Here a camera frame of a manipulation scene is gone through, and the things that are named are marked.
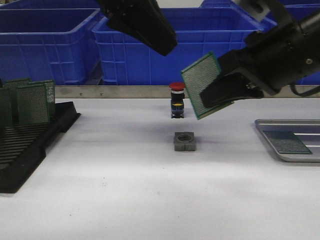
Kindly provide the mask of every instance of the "robotic arm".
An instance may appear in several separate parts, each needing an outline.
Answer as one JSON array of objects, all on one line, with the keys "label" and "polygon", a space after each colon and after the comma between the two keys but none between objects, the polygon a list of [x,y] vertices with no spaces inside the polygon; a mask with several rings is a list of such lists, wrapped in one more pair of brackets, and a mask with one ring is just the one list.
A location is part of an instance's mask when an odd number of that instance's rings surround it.
[{"label": "robotic arm", "polygon": [[[110,28],[131,35],[164,56],[177,45],[175,31],[156,0],[96,1],[109,18]],[[264,97],[263,91],[275,95],[285,85],[291,85],[298,95],[295,82],[320,71],[320,10],[297,22],[277,0],[233,1],[249,7],[246,10],[259,20],[270,10],[278,25],[266,33],[251,33],[245,39],[247,47],[218,59],[222,72],[199,92],[203,105],[210,108],[234,100],[259,99]],[[318,91],[320,87],[300,96]]]},{"label": "robotic arm", "polygon": [[[243,0],[257,9],[259,0]],[[200,93],[205,107],[240,99],[255,99],[280,92],[285,85],[302,97],[320,91],[297,93],[295,82],[320,71],[320,10],[297,22],[277,0],[260,0],[278,25],[266,33],[255,31],[246,48],[218,59],[221,74]]]},{"label": "robotic arm", "polygon": [[166,56],[177,45],[176,33],[156,0],[96,0],[107,25],[128,34]]}]

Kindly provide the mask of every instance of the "blue plastic bin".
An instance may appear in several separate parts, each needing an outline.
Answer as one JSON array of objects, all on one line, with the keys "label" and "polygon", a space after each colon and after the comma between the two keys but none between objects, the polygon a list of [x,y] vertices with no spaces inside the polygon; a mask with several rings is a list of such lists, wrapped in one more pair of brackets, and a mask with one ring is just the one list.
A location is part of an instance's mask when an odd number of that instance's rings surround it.
[{"label": "blue plastic bin", "polygon": [[95,0],[17,0],[0,5],[0,9],[98,9]]},{"label": "blue plastic bin", "polygon": [[[317,11],[320,9],[320,5],[291,5],[291,6],[286,6],[285,7],[288,12],[294,16],[294,18],[298,21],[303,19],[304,17],[310,15],[311,13]],[[269,13],[267,15],[268,18],[275,20],[273,15]]]},{"label": "blue plastic bin", "polygon": [[0,78],[81,85],[99,62],[98,9],[0,10]]},{"label": "blue plastic bin", "polygon": [[[293,6],[293,5],[320,5],[320,0],[278,0],[283,5]],[[202,8],[212,8],[217,6],[227,6],[231,3],[231,0],[204,0],[201,4]]]},{"label": "blue plastic bin", "polygon": [[168,56],[108,28],[106,18],[93,28],[105,85],[168,85],[182,81],[182,69],[209,51],[219,57],[241,49],[244,38],[259,28],[230,7],[165,8],[162,12],[178,40]]}]

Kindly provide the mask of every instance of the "white work surface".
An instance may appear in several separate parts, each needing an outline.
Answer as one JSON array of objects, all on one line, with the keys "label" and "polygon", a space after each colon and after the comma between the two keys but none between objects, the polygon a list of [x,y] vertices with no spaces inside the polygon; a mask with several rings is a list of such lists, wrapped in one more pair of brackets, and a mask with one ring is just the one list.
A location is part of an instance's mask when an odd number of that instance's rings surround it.
[{"label": "white work surface", "polygon": [[[59,99],[81,117],[20,190],[0,240],[319,240],[320,164],[279,160],[256,119],[320,119],[319,99],[237,101],[196,120],[169,99]],[[194,132],[195,152],[174,151]]]},{"label": "white work surface", "polygon": [[204,0],[156,0],[160,8],[197,8]]}]

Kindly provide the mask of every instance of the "metal tray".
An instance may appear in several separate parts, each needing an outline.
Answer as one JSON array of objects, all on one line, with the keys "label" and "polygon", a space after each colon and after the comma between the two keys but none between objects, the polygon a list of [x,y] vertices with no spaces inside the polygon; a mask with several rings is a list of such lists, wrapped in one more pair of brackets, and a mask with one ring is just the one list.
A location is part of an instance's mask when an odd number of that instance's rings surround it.
[{"label": "metal tray", "polygon": [[320,163],[320,120],[258,119],[255,125],[282,160]]}]

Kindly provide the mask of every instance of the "metal edge strip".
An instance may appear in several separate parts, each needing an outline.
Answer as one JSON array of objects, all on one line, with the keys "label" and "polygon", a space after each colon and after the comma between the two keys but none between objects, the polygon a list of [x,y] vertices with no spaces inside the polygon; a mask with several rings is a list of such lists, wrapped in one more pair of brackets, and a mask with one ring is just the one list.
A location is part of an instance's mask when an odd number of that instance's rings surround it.
[{"label": "metal edge strip", "polygon": [[[297,85],[298,92],[305,92],[315,85]],[[291,92],[290,86],[282,88],[277,95],[271,96],[264,93],[265,98],[300,98]],[[166,85],[146,86],[104,86],[104,85],[82,85],[82,86],[55,86],[55,97],[57,99],[169,99],[171,89]],[[320,93],[308,98],[320,98]]]}]

